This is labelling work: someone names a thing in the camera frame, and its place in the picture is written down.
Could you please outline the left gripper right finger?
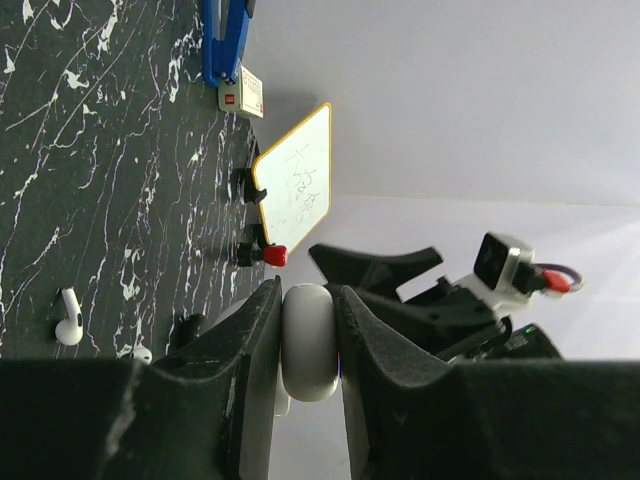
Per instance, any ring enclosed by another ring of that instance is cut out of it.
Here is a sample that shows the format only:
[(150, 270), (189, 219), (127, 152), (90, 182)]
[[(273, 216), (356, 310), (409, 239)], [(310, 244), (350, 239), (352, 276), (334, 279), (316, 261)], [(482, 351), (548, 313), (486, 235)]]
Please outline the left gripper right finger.
[(447, 363), (332, 294), (353, 478), (638, 477), (637, 363)]

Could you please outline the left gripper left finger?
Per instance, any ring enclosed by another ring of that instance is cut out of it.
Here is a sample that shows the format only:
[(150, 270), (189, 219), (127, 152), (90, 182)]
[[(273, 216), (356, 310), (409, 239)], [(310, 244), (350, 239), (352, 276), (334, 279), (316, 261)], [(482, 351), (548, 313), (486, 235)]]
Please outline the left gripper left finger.
[(264, 479), (282, 288), (263, 282), (231, 316), (172, 354), (5, 360), (5, 479)]

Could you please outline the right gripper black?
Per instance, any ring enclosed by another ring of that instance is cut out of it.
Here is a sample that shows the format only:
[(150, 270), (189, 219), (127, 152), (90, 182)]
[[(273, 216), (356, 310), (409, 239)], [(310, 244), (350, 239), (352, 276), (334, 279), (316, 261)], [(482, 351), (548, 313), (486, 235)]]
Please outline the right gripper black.
[(329, 284), (360, 288), (360, 299), (378, 319), (435, 357), (478, 350), (510, 329), (469, 289), (445, 278), (410, 301), (382, 296), (442, 264), (433, 247), (382, 255), (316, 244), (308, 254)]

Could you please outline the white earbud charging case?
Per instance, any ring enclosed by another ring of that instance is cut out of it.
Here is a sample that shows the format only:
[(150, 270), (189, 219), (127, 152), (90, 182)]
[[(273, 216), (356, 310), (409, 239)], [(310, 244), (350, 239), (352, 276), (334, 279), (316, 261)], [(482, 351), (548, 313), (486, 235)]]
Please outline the white earbud charging case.
[(339, 382), (339, 353), (333, 299), (317, 284), (290, 288), (281, 311), (281, 346), (274, 415), (284, 417), (290, 403), (324, 401)]

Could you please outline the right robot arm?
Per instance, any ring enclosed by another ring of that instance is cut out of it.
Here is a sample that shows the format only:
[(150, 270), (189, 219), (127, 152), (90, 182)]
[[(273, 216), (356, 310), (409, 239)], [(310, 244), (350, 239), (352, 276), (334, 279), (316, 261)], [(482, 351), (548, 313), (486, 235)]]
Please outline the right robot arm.
[(509, 315), (493, 312), (478, 294), (445, 277), (402, 300), (397, 293), (400, 285), (443, 262), (433, 247), (380, 255), (316, 244), (308, 253), (331, 291), (350, 287), (378, 319), (441, 360), (560, 356), (537, 325), (514, 329)]

